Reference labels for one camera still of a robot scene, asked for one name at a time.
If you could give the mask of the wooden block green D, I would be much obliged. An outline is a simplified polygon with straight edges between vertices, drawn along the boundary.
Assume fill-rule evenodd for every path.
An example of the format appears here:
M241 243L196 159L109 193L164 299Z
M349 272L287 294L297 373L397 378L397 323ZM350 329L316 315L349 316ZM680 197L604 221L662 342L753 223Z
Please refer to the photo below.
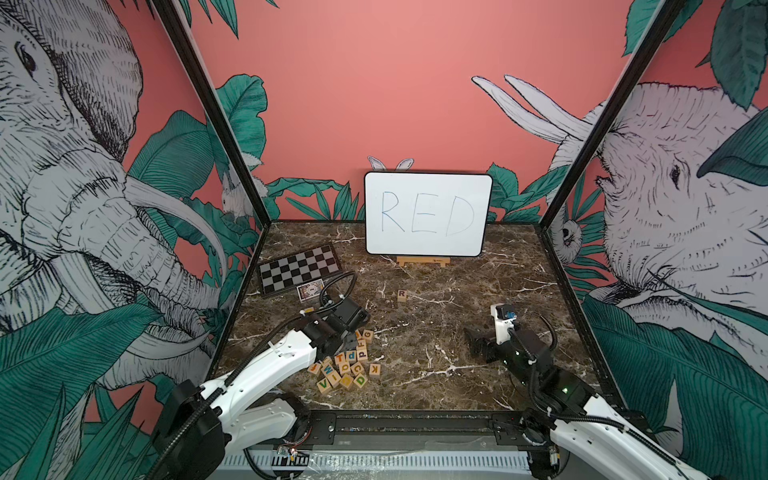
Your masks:
M357 375L354 378L354 384L359 388L363 388L367 383L368 383L368 378L363 374Z

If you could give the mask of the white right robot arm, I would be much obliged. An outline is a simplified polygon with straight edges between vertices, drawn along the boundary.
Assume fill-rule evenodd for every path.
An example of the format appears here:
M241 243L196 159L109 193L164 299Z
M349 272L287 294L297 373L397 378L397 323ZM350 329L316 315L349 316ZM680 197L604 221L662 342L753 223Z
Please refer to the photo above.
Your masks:
M545 343L536 332L503 326L495 333L466 327L474 356L500 362L527 390L532 406L518 421L526 441L555 446L608 479L707 479L614 409L577 375L557 366L558 337Z

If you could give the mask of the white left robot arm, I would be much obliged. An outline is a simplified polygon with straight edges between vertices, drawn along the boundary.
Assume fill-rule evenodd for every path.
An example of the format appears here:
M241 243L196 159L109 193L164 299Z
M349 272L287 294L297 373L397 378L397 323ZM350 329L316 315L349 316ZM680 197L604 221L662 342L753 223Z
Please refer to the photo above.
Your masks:
M293 374L338 353L369 313L349 298L283 321L229 373L171 391L151 435L148 479L205 479L233 450L285 436L296 420L283 399L252 405Z

